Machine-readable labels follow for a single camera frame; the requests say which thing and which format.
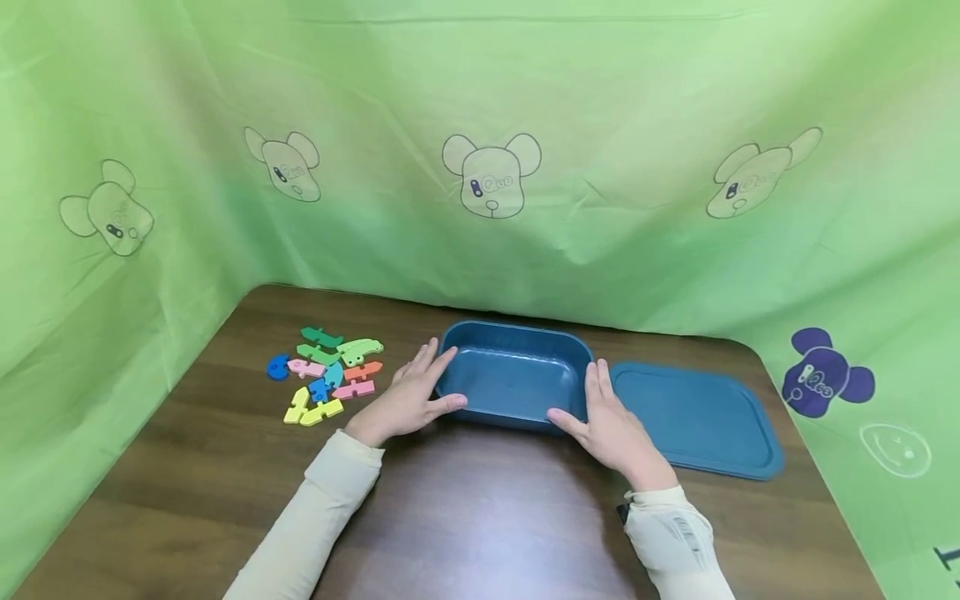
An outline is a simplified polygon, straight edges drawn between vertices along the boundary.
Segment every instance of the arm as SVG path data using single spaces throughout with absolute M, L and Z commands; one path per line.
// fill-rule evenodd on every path
M 660 600 L 734 600 L 713 551 L 713 528 L 683 488 L 631 492 L 624 529 Z
M 320 451 L 225 600 L 306 600 L 333 542 L 373 487 L 383 450 L 337 431 Z
M 661 600 L 734 600 L 713 550 L 713 528 L 687 502 L 677 473 L 643 424 L 613 392 L 604 360 L 587 368 L 586 423 L 551 408 L 547 417 L 630 483 L 625 531 Z
M 420 347 L 383 395 L 337 431 L 307 468 L 305 479 L 227 590 L 224 600 L 307 600 L 350 517 L 380 473 L 382 446 L 467 405 L 460 395 L 430 400 L 457 349 L 437 354 L 437 339 Z

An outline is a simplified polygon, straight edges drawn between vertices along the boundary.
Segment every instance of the wooden table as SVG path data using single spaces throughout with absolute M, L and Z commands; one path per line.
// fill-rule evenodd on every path
M 373 337 L 386 347 L 377 356 L 382 388 L 419 344 L 470 316 L 281 286 L 253 291 L 14 598 L 220 598 L 326 439 L 368 400 L 346 402 L 329 423 L 285 425 L 301 383 L 270 381 L 269 359 L 292 353 L 307 325 Z M 680 470 L 690 500 L 714 525 L 738 600 L 882 598 L 749 349 L 535 323 L 578 335 L 612 362 L 732 375 L 762 399 L 786 452 L 780 477 L 754 483 Z M 625 488 L 569 439 L 445 421 L 388 445 L 380 480 L 314 598 L 655 599 L 614 511 Z

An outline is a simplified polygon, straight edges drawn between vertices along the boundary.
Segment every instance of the beige long-sleeve shirt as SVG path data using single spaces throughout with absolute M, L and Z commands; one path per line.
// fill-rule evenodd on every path
M 333 542 L 380 473 L 383 450 L 337 431 L 224 600 L 307 600 Z M 713 551 L 709 522 L 680 487 L 628 493 L 626 532 L 661 600 L 733 600 Z

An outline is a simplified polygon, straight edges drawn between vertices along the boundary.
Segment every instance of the blue lid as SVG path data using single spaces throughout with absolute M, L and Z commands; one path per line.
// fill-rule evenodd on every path
M 735 379 L 643 363 L 614 365 L 610 377 L 672 465 L 761 481 L 783 470 L 766 411 Z

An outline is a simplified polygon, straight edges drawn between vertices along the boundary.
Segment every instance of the blue container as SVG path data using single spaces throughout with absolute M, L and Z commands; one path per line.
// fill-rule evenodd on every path
M 560 331 L 462 321 L 446 331 L 442 349 L 459 351 L 437 383 L 437 393 L 463 394 L 455 415 L 479 422 L 559 433 L 546 419 L 563 408 L 587 419 L 584 379 L 590 348 Z
M 584 380 L 593 354 L 559 331 L 463 321 L 447 330 L 442 349 L 456 358 L 437 394 L 463 394 L 460 419 L 561 433 L 551 407 L 587 420 Z M 613 390 L 643 422 L 663 456 L 677 467 L 767 480 L 783 470 L 783 450 L 753 392 L 724 375 L 642 363 L 611 365 Z

